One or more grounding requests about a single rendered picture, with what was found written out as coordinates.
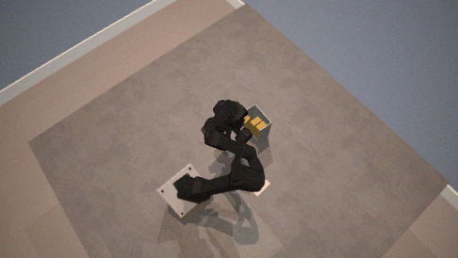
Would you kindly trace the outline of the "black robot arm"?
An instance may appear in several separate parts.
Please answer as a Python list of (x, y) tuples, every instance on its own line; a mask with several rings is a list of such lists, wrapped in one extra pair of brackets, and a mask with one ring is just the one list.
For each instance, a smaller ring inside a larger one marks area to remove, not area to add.
[[(204, 134), (204, 143), (218, 150), (235, 154), (231, 172), (211, 180), (199, 176), (192, 178), (187, 173), (173, 183), (177, 190), (177, 199), (200, 204), (208, 201), (211, 195), (234, 190), (248, 192), (262, 190), (266, 179), (256, 149), (230, 138), (233, 127), (229, 126), (229, 121), (234, 125), (240, 125), (240, 121), (247, 115), (248, 111), (239, 102), (226, 100), (215, 112), (215, 116), (206, 120), (201, 129)], [(226, 134), (222, 133), (223, 131)], [(240, 158), (246, 159), (249, 166), (241, 164)]]

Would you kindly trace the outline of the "grey open bin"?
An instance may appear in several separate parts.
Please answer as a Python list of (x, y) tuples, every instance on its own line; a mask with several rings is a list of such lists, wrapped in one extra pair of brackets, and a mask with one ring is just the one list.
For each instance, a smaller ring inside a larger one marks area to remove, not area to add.
[(248, 111), (248, 116), (252, 120), (255, 119), (256, 117), (259, 117), (261, 122), (264, 121), (267, 124), (267, 126), (265, 126), (264, 128), (262, 128), (259, 131), (258, 140), (254, 137), (254, 135), (252, 136), (252, 139), (258, 145), (260, 142), (262, 142), (269, 136), (270, 127), (271, 127), (272, 122), (267, 118), (267, 116), (260, 110), (260, 108), (256, 104), (252, 105), (251, 107), (249, 107), (246, 110)]

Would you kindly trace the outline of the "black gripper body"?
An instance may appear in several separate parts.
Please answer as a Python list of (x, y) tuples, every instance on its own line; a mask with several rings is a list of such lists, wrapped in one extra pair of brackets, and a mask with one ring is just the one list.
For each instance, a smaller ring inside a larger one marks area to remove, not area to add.
[[(215, 113), (224, 102), (225, 100), (219, 100), (214, 106), (213, 112)], [(252, 132), (246, 127), (240, 130), (242, 123), (240, 125), (234, 125), (229, 121), (229, 126), (233, 127), (232, 130), (236, 134), (235, 140), (238, 142), (247, 143), (247, 141), (253, 136)]]

